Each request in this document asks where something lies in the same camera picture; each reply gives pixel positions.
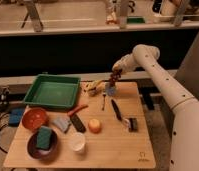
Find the wall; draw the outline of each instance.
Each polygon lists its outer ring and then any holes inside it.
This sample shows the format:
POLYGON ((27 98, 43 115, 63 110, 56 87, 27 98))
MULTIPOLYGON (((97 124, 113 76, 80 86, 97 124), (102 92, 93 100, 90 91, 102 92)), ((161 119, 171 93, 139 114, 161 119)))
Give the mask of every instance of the wall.
POLYGON ((158 46, 159 63, 178 68, 198 29, 0 37, 0 77, 110 72, 137 44, 158 46))

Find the green tray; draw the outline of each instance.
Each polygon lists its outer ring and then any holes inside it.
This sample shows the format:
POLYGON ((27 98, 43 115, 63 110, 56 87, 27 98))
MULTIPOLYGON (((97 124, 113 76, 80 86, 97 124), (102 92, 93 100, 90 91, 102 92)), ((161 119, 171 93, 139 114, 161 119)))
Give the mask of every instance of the green tray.
POLYGON ((29 106, 72 108, 75 105, 80 78, 40 74, 37 76, 23 102, 29 106))

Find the brown bowl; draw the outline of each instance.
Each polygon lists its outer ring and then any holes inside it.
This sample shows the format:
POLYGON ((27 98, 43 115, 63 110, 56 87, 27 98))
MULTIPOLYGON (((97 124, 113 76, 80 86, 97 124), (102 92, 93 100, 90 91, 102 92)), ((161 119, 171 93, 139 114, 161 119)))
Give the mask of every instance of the brown bowl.
POLYGON ((58 138, 55 131, 52 130, 51 138, 50 138, 50 145, 48 150, 41 150, 36 148, 37 143, 37 135, 38 132, 34 133, 28 141, 27 144, 27 151, 29 155, 34 159, 45 159, 49 157, 53 151, 55 151, 58 138))
POLYGON ((32 108, 28 110, 22 119, 22 124, 25 128, 35 131, 42 125, 46 124, 48 116, 46 110, 40 107, 32 108))

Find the white cup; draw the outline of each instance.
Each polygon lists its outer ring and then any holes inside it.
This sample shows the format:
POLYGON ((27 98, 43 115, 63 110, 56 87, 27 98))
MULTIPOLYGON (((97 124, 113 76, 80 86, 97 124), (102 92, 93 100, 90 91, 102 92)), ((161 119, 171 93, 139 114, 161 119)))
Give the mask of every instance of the white cup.
POLYGON ((68 145, 72 151, 77 154, 83 154, 85 151, 85 135, 80 132, 75 132, 69 137, 68 145))

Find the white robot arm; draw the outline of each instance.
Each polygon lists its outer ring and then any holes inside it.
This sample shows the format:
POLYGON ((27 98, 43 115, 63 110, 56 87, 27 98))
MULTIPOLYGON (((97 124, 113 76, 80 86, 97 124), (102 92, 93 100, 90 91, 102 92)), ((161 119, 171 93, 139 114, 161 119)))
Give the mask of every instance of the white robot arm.
POLYGON ((122 73, 143 67, 175 114, 170 171, 199 171, 199 101, 156 61, 159 49, 137 45, 117 61, 113 70, 122 73))

